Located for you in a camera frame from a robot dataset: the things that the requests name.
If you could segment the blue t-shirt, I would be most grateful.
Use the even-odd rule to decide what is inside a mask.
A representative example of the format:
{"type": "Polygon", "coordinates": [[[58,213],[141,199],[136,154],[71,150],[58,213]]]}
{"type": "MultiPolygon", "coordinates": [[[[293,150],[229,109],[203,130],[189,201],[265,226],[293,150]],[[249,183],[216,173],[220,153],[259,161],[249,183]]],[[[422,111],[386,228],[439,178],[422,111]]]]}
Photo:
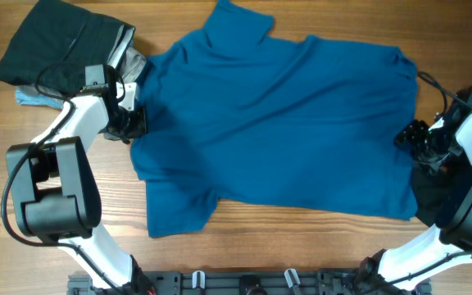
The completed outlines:
{"type": "Polygon", "coordinates": [[[220,1],[201,29],[149,57],[148,132],[130,155],[153,238],[201,230],[222,199],[408,220],[415,114],[400,48],[270,36],[272,16],[220,1]]]}

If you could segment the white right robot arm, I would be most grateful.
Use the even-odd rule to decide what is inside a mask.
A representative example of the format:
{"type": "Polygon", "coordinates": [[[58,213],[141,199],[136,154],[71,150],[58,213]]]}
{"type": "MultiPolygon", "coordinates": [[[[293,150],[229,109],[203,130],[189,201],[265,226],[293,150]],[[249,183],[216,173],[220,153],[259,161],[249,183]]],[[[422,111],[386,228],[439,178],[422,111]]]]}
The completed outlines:
{"type": "Polygon", "coordinates": [[[455,266],[472,264],[472,115],[455,134],[469,167],[443,203],[436,222],[398,248],[365,259],[357,271],[356,294],[399,294],[455,266]]]}

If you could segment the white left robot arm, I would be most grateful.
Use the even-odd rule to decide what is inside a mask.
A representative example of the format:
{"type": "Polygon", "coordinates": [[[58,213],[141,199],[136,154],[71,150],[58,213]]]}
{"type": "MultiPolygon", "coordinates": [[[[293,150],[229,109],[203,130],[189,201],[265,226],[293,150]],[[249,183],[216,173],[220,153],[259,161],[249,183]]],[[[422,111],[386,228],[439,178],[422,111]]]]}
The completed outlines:
{"type": "Polygon", "coordinates": [[[101,197],[87,158],[93,140],[107,128],[127,126],[128,114],[114,94],[65,98],[61,114],[42,134],[7,150],[5,230],[24,245],[69,254],[96,294],[156,293],[101,222],[101,197]]]}

